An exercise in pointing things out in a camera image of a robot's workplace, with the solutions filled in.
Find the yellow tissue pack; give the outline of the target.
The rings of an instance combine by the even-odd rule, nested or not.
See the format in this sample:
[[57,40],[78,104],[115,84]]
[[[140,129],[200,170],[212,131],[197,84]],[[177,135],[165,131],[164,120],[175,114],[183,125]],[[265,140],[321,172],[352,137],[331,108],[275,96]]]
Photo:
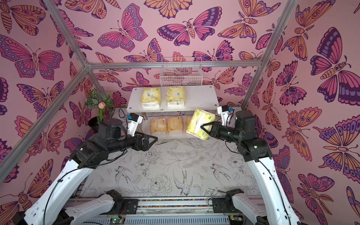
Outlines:
[[160,108],[161,89],[158,87],[147,87],[142,91],[141,106],[142,108]]
[[208,132],[212,129],[212,125],[204,126],[204,129],[201,128],[202,125],[211,123],[215,121],[215,114],[196,109],[189,125],[187,126],[186,132],[192,136],[195,136],[202,140],[207,140],[210,136]]
[[167,88],[166,101],[168,107],[183,107],[185,106],[185,87],[171,86]]

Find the orange tissue pack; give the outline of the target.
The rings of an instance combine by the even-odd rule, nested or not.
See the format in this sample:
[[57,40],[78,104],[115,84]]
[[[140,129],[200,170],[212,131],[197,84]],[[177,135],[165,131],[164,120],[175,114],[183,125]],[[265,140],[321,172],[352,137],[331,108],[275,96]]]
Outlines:
[[152,135],[164,135],[167,132],[167,120],[166,118],[155,118],[151,121],[151,134]]
[[183,132],[183,120],[180,116],[169,117],[167,125],[167,130],[170,135],[181,134]]
[[192,120],[192,117],[186,117],[186,119],[185,119],[186,128],[189,127],[191,120]]

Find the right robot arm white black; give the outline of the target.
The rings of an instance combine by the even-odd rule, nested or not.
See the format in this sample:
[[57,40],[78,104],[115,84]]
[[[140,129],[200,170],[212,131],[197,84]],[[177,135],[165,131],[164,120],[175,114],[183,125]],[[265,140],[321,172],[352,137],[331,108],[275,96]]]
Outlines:
[[264,139],[257,136],[255,125],[256,118],[252,112],[237,111],[234,127],[219,121],[199,122],[197,127],[210,137],[235,143],[258,183],[264,212],[241,194],[231,197],[230,202],[235,209],[253,225],[300,225],[302,222],[281,187],[271,149]]

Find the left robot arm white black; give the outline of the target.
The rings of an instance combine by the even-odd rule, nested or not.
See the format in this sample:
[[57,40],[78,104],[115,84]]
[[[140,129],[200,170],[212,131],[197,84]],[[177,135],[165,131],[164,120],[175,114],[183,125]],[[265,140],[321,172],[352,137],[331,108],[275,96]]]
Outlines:
[[117,160],[109,155],[128,149],[138,152],[148,151],[158,140],[156,136],[134,131],[122,125],[119,119],[111,118],[100,123],[98,132],[82,142],[71,153],[63,170],[36,203],[16,213],[15,225],[76,225],[103,213],[122,213],[124,198],[116,190],[109,190],[100,197],[74,207],[65,207],[78,186],[99,166]]

